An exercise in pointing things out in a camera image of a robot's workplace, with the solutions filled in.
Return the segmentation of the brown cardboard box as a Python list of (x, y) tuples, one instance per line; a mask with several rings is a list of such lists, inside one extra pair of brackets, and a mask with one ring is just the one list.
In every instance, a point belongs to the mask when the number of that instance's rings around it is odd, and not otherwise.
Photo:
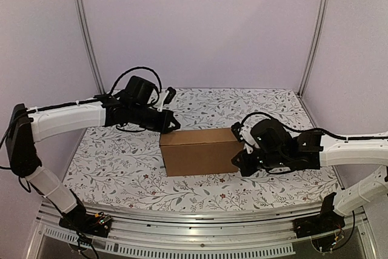
[(244, 148), (229, 128), (162, 134), (159, 147), (169, 177), (237, 172), (231, 159)]

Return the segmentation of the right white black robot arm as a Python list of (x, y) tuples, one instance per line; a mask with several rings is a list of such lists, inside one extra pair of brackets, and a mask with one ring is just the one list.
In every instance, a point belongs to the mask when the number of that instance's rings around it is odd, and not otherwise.
[(356, 208), (387, 194), (387, 133), (336, 135), (313, 128), (296, 131), (274, 118), (263, 119), (252, 127), (243, 122), (231, 126), (244, 148), (232, 158), (240, 174), (249, 177), (259, 170), (268, 174), (315, 170), (337, 165), (371, 164), (378, 168), (353, 186), (325, 197), (321, 213), (313, 220), (318, 232), (327, 232), (337, 216), (349, 215)]

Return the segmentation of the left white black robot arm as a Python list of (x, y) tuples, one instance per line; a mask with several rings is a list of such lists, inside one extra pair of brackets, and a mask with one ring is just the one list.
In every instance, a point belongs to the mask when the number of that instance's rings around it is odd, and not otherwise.
[(170, 133), (181, 125), (171, 110), (165, 109), (176, 90), (132, 76), (125, 89), (110, 91), (93, 98), (55, 106), (14, 107), (1, 144), (6, 147), (9, 165), (18, 178), (26, 180), (77, 231), (90, 226), (90, 218), (80, 199), (50, 170), (42, 165), (35, 144), (52, 136), (89, 127), (111, 127), (134, 124), (141, 129)]

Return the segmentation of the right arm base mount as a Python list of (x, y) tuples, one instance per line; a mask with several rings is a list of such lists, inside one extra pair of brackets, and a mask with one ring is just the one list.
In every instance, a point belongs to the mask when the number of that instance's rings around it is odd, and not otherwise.
[(297, 238), (323, 234), (345, 226), (344, 217), (333, 211), (335, 195), (336, 192), (333, 192), (324, 198), (319, 214), (293, 220), (293, 231)]

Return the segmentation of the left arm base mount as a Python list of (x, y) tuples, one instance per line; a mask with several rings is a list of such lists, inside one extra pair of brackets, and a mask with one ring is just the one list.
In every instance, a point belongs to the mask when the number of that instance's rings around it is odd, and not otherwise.
[(107, 238), (113, 217), (104, 212), (88, 214), (84, 206), (76, 206), (67, 214), (62, 214), (59, 226), (79, 233)]

